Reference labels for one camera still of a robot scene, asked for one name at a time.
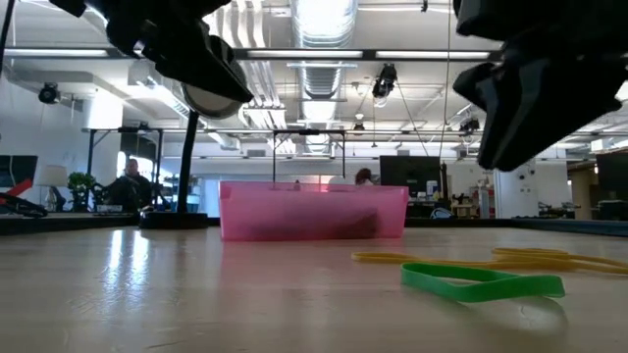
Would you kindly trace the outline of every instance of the person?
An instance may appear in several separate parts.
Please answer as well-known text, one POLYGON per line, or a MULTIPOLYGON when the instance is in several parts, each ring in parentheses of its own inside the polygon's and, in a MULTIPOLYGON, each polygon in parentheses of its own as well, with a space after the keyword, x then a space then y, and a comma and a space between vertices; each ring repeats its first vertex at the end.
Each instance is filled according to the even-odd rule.
POLYGON ((139 165, 136 159, 129 159, 125 168, 125 177, 135 181, 135 192, 139 197, 139 208, 148 206, 152 202, 152 185, 150 181, 139 173, 139 165))
POLYGON ((356 185, 373 185, 373 174, 368 168, 362 168, 355 175, 356 185))

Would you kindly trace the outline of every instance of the wooden table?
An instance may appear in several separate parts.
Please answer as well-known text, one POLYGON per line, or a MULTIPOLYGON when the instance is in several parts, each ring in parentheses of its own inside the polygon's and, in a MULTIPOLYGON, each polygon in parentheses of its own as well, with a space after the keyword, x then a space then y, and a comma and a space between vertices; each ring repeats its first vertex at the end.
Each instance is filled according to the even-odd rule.
POLYGON ((223 244, 135 228, 0 238, 3 352, 626 352, 628 277, 563 274, 568 295, 461 305, 354 251, 486 260, 496 246, 628 259, 624 238, 510 228, 402 240, 223 244))

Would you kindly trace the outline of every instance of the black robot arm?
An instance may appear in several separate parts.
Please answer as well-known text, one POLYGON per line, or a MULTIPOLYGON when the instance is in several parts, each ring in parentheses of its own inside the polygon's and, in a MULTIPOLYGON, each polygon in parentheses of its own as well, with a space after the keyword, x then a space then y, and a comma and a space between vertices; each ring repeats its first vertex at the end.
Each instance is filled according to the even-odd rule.
POLYGON ((618 110, 628 1, 454 0, 456 31, 503 42, 501 61, 463 72, 453 89, 487 113, 479 163, 512 171, 564 136, 618 110))
POLYGON ((230 68, 232 48, 209 35, 206 15, 230 0, 50 0, 80 17, 87 8, 107 20, 107 37, 122 53, 155 63, 163 76, 248 102, 252 94, 230 68))

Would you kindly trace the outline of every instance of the white ceiling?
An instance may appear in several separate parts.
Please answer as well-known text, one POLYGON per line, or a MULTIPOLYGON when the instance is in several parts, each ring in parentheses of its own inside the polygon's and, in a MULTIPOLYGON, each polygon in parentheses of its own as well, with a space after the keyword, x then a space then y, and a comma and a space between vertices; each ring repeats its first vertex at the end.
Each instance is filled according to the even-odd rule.
MULTIPOLYGON (((440 12, 408 11, 404 4, 416 6, 419 1, 369 0, 360 1, 352 48, 367 49, 415 49, 415 50, 495 50, 499 43, 479 38, 461 37, 455 33, 455 17, 447 11, 447 0, 430 0, 433 9, 440 12), (377 8, 379 11, 365 11, 377 8)), ((288 0, 268 0, 264 18, 264 33, 267 44, 282 48, 292 46, 288 0)), ((6 0, 0 0, 4 10, 6 0)), ((102 33, 102 22, 91 15, 76 19, 59 11, 47 1, 23 0, 17 4, 9 46, 21 47, 105 47, 109 46, 102 33)), ((147 120, 154 126, 179 127, 177 113, 157 100, 142 96, 136 86, 128 85, 131 60, 15 60, 12 69, 19 71, 87 72, 114 85, 128 96, 128 101, 141 102, 139 111, 125 109, 128 120, 147 120)), ((401 90, 406 98, 408 110, 396 88, 385 108, 372 108, 370 98, 358 94, 352 83, 367 86, 381 70, 382 63, 359 62, 357 68, 345 70, 344 86, 337 110, 337 119, 345 127, 354 123, 355 113, 361 106, 366 127, 372 127, 373 113, 377 128, 411 127, 408 110, 418 125, 425 129, 442 126, 444 118, 452 117, 468 102, 450 89, 457 75, 473 64, 461 63, 395 63, 401 90), (445 88, 447 105, 445 106, 445 88)), ((294 69, 287 62, 271 62, 272 72, 282 103, 287 108, 287 120, 293 122, 299 115, 298 80, 294 69)), ((83 89, 71 83, 61 84, 66 91, 83 89)), ((605 117, 624 119, 622 114, 605 117)))

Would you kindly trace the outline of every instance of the pink plastic bin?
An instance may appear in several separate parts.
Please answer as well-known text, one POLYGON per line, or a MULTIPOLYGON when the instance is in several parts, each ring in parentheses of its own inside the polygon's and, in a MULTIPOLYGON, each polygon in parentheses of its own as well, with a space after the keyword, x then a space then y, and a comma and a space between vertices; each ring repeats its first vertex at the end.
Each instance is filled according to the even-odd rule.
POLYGON ((399 186, 223 181, 223 240, 399 238, 408 189, 399 186))

